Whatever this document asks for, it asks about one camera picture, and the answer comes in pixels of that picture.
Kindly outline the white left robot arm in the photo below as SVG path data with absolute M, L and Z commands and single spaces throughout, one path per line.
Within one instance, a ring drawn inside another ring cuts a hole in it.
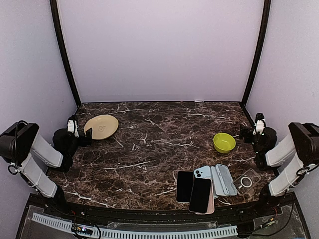
M 90 146 L 93 130 L 78 135 L 77 122 L 69 123 L 70 129 L 59 129 L 50 145 L 39 132 L 39 125 L 23 120 L 16 122 L 0 135 L 0 155 L 9 164 L 12 175 L 20 174 L 25 182 L 42 196 L 52 199 L 51 209 L 59 217 L 70 213 L 63 189 L 46 174 L 44 167 L 68 172 L 78 147 Z

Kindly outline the purple-edged black phone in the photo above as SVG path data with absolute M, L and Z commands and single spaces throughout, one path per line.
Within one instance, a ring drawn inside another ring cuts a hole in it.
M 212 181 L 209 178 L 195 178 L 189 211 L 193 213 L 206 213 L 208 210 Z

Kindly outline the clear magsafe phone case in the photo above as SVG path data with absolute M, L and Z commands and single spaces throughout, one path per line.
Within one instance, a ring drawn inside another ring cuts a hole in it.
M 240 196 L 247 194 L 261 180 L 261 176 L 252 168 L 248 169 L 233 184 Z

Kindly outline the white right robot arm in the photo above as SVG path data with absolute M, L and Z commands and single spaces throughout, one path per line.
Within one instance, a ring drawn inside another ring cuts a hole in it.
M 254 127 L 240 126 L 239 139 L 251 144 L 254 162 L 260 171 L 280 169 L 281 172 L 263 187 L 254 211 L 265 216 L 277 198 L 284 196 L 311 171 L 319 166 L 319 127 L 313 123 L 292 122 L 289 133 L 280 142 L 274 129 L 259 119 Z

